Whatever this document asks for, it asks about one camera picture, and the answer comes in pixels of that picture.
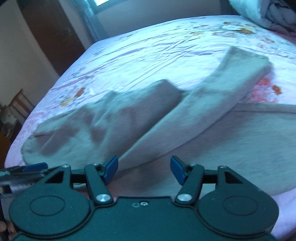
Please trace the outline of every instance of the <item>bed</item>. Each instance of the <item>bed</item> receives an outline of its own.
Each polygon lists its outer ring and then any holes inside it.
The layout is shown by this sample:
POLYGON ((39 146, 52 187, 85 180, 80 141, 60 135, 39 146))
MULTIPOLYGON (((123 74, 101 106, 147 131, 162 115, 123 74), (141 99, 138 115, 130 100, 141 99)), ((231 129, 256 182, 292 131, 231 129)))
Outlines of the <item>bed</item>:
POLYGON ((273 70, 241 103, 296 104, 296 39, 256 26, 241 16, 173 20, 93 44, 55 83, 25 121, 5 167, 25 165, 21 147, 52 116, 113 90, 144 88, 160 79, 191 90, 220 63, 229 46, 267 56, 273 70))

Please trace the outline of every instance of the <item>white wall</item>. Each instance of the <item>white wall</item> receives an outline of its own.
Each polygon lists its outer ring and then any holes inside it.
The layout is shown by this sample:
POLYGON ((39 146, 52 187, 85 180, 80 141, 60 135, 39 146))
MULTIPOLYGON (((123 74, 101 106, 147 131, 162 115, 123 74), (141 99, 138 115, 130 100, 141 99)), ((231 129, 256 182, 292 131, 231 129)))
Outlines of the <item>white wall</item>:
POLYGON ((58 74, 27 26, 16 0, 0 7, 0 103, 9 104, 21 88, 37 104, 58 74))
POLYGON ((80 39, 82 45, 85 49, 88 49, 93 41, 86 29, 83 20, 80 18, 78 11, 70 3, 69 0, 59 0, 65 14, 67 15, 72 27, 74 28, 78 38, 80 39))
POLYGON ((219 0, 127 0, 97 17, 111 37, 174 19, 221 14, 219 0))

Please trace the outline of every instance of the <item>brown door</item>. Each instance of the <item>brown door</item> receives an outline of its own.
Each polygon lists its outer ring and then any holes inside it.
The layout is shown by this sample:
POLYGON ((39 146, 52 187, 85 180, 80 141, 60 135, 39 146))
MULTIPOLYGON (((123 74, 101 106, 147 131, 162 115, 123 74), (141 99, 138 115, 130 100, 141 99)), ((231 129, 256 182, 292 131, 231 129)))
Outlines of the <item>brown door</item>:
POLYGON ((9 147, 10 147, 9 140, 2 133, 0 133, 0 169, 4 168, 4 162, 5 162, 5 158, 8 153, 9 147))
POLYGON ((59 75, 85 51, 58 0, 19 0, 39 46, 59 75))

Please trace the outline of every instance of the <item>finger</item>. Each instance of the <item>finger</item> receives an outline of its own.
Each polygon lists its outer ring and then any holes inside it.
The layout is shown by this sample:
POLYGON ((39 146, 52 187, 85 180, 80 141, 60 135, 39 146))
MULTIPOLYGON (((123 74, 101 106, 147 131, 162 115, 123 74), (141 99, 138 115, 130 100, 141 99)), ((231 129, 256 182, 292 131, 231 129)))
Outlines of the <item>finger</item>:
POLYGON ((0 233, 4 232, 6 228, 7 228, 6 223, 3 221, 0 221, 0 233))
POLYGON ((13 223, 11 221, 8 222, 7 229, 10 233, 16 233, 15 227, 13 226, 13 223))
POLYGON ((9 240, 13 239, 15 237, 15 235, 17 235, 17 234, 15 234, 15 233, 9 234, 8 235, 8 239, 9 240))

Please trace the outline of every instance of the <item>blue gripper pad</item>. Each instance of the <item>blue gripper pad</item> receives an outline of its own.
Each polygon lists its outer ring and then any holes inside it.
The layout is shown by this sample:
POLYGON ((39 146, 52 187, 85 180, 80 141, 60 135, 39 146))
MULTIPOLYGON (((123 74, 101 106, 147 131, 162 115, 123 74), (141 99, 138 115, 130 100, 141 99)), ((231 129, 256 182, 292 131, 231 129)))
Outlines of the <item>blue gripper pad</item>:
POLYGON ((174 174, 175 178, 177 179, 180 185, 184 185, 187 176, 185 175, 185 167, 177 161, 174 157, 170 159, 170 169, 174 174))
POLYGON ((48 169, 48 165, 45 162, 37 163, 33 165, 26 166, 22 172, 39 172, 48 169))
POLYGON ((105 185, 108 185, 115 176, 118 169, 118 157, 113 157, 105 167, 104 175, 102 176, 105 185))

